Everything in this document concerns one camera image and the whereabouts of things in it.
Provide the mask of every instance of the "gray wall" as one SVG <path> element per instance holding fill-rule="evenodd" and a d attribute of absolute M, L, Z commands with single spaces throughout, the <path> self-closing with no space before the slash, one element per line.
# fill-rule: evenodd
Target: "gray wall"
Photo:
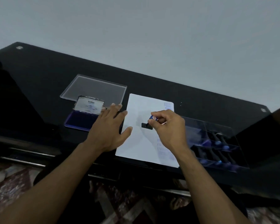
<path fill-rule="evenodd" d="M 16 41 L 280 107 L 280 0 L 0 0 Z"/>

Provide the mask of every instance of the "white label on ink pad lid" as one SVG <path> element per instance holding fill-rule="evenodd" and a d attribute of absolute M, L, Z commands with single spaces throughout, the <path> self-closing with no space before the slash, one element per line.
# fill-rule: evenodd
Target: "white label on ink pad lid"
<path fill-rule="evenodd" d="M 99 115 L 101 113 L 103 105 L 103 101 L 88 97 L 79 97 L 78 101 L 75 104 L 74 110 Z"/>

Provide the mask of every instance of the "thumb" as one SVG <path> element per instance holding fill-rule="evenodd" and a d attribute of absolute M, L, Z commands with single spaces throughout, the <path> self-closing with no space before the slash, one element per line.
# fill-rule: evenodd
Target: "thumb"
<path fill-rule="evenodd" d="M 155 128 L 155 130 L 157 131 L 158 128 L 160 128 L 162 126 L 162 124 L 160 124 L 158 121 L 153 120 L 153 119 L 149 119 L 148 120 L 149 125 L 151 125 L 153 128 Z"/>
<path fill-rule="evenodd" d="M 121 146 L 125 142 L 125 140 L 131 135 L 132 130 L 133 130 L 133 127 L 128 127 L 127 129 L 125 129 L 124 132 L 122 132 L 119 135 L 119 137 L 116 141 L 116 147 Z"/>

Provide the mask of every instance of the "black pants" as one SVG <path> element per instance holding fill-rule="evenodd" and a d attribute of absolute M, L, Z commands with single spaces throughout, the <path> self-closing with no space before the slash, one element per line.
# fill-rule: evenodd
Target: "black pants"
<path fill-rule="evenodd" d="M 70 154 L 68 153 L 54 157 L 50 164 L 37 175 L 33 184 L 37 184 L 46 175 L 51 173 L 51 171 L 59 166 L 69 155 Z M 246 207 L 239 199 L 239 195 L 232 191 L 228 186 L 220 185 L 220 187 L 235 206 L 247 217 Z M 57 223 L 82 223 L 85 222 L 85 220 L 91 220 L 91 223 L 94 224 L 100 223 L 104 217 L 101 215 L 101 210 L 98 209 L 94 198 L 89 193 L 89 177 L 85 175 Z M 183 223 L 187 219 L 190 219 L 191 223 L 199 223 L 193 202 L 189 203 L 186 207 L 179 208 L 175 211 L 168 210 L 161 212 L 161 215 L 159 215 L 159 223 Z"/>

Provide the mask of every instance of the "hand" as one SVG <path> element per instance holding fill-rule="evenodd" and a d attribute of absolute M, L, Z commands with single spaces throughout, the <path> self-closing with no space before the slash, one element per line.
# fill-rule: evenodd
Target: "hand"
<path fill-rule="evenodd" d="M 100 152 L 111 151 L 122 145 L 131 135 L 133 127 L 128 127 L 119 134 L 120 124 L 127 115 L 127 110 L 125 110 L 116 116 L 121 107 L 121 104 L 113 103 L 110 108 L 102 110 L 84 142 L 87 147 L 94 147 Z"/>
<path fill-rule="evenodd" d="M 149 119 L 148 123 L 157 131 L 162 144 L 166 148 L 174 155 L 181 149 L 188 149 L 186 127 L 182 117 L 169 109 L 152 112 L 151 115 L 159 118 L 158 121 Z"/>

